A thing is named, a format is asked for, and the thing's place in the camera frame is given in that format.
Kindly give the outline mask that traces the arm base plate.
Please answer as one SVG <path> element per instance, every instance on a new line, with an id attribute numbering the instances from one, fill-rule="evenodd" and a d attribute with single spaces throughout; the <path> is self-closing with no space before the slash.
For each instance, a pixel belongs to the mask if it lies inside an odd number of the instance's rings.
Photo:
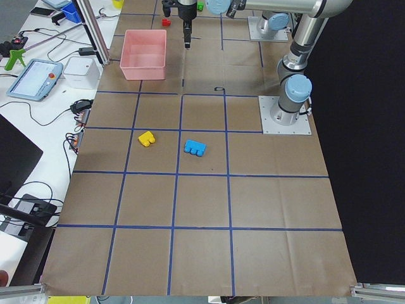
<path id="1" fill-rule="evenodd" d="M 310 136 L 308 114 L 305 106 L 296 113 L 287 113 L 279 107 L 279 96 L 258 96 L 262 132 L 264 135 Z"/>
<path id="2" fill-rule="evenodd" d="M 287 42 L 286 28 L 289 23 L 288 14 L 276 14 L 269 19 L 262 16 L 249 16 L 249 36 L 251 41 Z"/>

